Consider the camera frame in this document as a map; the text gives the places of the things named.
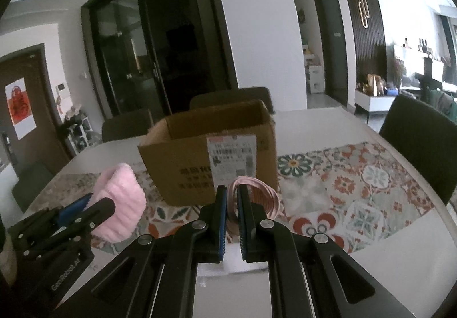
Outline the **pink fluffy headband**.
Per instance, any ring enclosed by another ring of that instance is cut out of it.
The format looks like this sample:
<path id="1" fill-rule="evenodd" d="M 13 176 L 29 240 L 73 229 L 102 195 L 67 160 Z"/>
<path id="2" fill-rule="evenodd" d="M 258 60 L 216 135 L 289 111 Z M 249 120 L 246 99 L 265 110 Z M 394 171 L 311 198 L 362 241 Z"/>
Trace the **pink fluffy headband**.
<path id="1" fill-rule="evenodd" d="M 145 192 L 130 165 L 119 163 L 104 170 L 96 180 L 85 208 L 103 198 L 113 200 L 114 214 L 91 233 L 112 244 L 127 240 L 135 231 L 147 205 Z"/>

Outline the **dark green right chair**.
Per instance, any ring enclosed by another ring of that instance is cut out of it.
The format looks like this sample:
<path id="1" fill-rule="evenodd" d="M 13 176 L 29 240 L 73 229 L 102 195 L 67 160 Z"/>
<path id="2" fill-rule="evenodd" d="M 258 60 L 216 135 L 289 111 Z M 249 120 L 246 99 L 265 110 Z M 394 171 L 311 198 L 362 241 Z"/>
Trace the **dark green right chair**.
<path id="1" fill-rule="evenodd" d="M 456 123 L 430 105 L 398 95 L 380 129 L 444 204 L 456 190 Z"/>

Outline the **white cloth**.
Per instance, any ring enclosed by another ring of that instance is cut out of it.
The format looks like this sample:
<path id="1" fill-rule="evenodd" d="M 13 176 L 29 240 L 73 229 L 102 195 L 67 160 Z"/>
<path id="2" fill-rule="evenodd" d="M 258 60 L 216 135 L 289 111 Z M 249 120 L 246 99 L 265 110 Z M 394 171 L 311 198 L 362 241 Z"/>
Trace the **white cloth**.
<path id="1" fill-rule="evenodd" d="M 216 264 L 198 264 L 198 277 L 222 277 L 231 274 L 243 274 L 268 269 L 266 261 L 248 263 L 242 259 L 240 244 L 225 245 L 224 258 Z"/>

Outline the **red poster on door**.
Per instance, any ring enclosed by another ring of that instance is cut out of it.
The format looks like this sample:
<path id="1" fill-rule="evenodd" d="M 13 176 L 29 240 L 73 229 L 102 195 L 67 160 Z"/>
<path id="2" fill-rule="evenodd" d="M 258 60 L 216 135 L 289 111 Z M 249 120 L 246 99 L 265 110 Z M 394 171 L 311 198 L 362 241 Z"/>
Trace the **red poster on door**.
<path id="1" fill-rule="evenodd" d="M 16 137 L 21 140 L 36 128 L 25 78 L 20 78 L 5 86 L 5 96 Z"/>

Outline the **dark left chair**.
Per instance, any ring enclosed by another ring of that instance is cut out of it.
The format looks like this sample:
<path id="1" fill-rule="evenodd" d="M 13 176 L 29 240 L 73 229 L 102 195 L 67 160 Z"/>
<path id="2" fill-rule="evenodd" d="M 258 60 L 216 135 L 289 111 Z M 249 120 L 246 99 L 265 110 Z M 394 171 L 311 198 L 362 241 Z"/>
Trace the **dark left chair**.
<path id="1" fill-rule="evenodd" d="M 101 127 L 101 138 L 103 142 L 111 142 L 144 136 L 152 126 L 150 111 L 143 108 L 105 120 Z"/>

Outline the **dark chair behind table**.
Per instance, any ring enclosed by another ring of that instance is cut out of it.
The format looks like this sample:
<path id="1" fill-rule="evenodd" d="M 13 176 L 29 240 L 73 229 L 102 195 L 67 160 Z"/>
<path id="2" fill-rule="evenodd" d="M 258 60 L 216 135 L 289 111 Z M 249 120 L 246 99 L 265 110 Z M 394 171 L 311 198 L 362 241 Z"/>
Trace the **dark chair behind table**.
<path id="1" fill-rule="evenodd" d="M 191 100 L 190 109 L 232 104 L 237 102 L 250 102 L 253 100 L 261 101 L 263 104 L 265 104 L 270 115 L 273 115 L 273 101 L 271 98 L 270 90 L 266 87 L 239 88 L 201 94 L 195 96 Z"/>

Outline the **brown cardboard box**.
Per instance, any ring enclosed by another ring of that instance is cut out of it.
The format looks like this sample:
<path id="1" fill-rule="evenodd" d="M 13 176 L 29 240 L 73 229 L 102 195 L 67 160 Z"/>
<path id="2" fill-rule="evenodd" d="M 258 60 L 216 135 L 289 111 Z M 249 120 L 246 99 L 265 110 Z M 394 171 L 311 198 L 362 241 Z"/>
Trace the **brown cardboard box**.
<path id="1" fill-rule="evenodd" d="M 197 108 L 163 118 L 138 146 L 170 206 L 209 204 L 220 185 L 251 176 L 278 188 L 273 119 L 259 100 Z"/>

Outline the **white low tv cabinet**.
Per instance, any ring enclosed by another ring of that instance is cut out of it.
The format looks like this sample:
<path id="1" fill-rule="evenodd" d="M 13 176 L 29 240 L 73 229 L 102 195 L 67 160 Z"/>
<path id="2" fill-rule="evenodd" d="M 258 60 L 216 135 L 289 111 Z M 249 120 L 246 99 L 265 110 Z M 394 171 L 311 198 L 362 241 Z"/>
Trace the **white low tv cabinet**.
<path id="1" fill-rule="evenodd" d="M 399 95 L 396 86 L 388 85 L 379 75 L 368 74 L 366 81 L 357 84 L 355 91 L 356 113 L 364 112 L 366 123 L 372 115 L 384 115 L 389 112 L 394 99 Z"/>

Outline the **shoe rack with items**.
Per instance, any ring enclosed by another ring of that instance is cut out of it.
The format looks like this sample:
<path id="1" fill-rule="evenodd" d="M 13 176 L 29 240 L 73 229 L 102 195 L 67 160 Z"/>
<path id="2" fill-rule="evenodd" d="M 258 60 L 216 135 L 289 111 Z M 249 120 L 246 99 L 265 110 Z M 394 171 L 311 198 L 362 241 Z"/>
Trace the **shoe rack with items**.
<path id="1" fill-rule="evenodd" d="M 80 106 L 71 106 L 66 112 L 60 133 L 68 141 L 75 156 L 98 142 L 98 135 Z"/>

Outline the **patterned floral table runner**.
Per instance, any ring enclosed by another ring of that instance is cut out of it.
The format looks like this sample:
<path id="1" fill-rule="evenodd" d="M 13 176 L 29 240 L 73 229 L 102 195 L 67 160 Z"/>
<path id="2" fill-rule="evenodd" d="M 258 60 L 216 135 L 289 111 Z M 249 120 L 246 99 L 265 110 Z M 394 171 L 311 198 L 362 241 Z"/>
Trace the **patterned floral table runner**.
<path id="1" fill-rule="evenodd" d="M 155 238 L 173 234 L 196 219 L 200 207 L 164 202 L 147 174 L 138 143 L 136 138 L 108 142 L 82 152 L 45 186 L 27 212 L 68 205 L 91 192 L 103 170 L 127 163 L 147 199 L 136 232 Z M 421 184 L 379 143 L 289 153 L 278 157 L 277 172 L 277 220 L 297 234 L 325 233 L 348 253 L 390 237 L 434 207 Z"/>

